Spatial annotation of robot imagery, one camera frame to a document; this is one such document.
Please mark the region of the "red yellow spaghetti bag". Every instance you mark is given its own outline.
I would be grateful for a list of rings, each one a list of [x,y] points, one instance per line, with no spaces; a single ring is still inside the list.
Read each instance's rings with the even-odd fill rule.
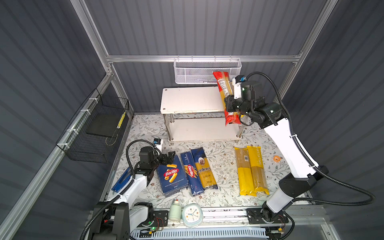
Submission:
[[[229,97],[234,96],[232,81],[228,72],[213,72],[215,79],[217,80],[219,93],[222,99],[224,108],[224,114],[226,119],[226,125],[238,124],[241,125],[240,116],[237,112],[229,112],[227,107],[231,105],[228,103]]]

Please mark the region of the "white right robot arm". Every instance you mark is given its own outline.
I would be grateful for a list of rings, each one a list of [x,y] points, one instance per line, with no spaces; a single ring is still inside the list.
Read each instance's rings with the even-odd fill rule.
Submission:
[[[262,76],[271,83],[277,93],[277,103],[266,103],[262,84],[251,79],[255,75]],[[290,174],[279,181],[279,188],[262,205],[261,215],[265,222],[274,222],[295,202],[307,201],[345,207],[374,203],[376,197],[372,193],[330,177],[328,169],[320,166],[311,157],[294,132],[292,118],[281,95],[278,94],[277,86],[266,74],[252,72],[247,76],[239,75],[234,78],[225,76],[224,83],[219,85],[227,88],[224,97],[226,110],[248,117],[251,124],[257,123],[272,138],[290,167]],[[321,179],[364,194],[368,199],[358,202],[335,202],[301,197]]]

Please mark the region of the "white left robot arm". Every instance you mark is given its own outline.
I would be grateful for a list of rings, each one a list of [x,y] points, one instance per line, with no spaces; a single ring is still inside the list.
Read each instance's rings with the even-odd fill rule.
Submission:
[[[145,143],[140,149],[139,161],[133,165],[129,156],[130,147]],[[132,240],[132,231],[141,223],[154,218],[153,206],[135,203],[138,195],[147,188],[159,166],[172,164],[176,153],[162,153],[163,139],[134,140],[126,147],[129,168],[118,181],[119,190],[105,202],[99,202],[92,218],[80,235],[81,240]]]

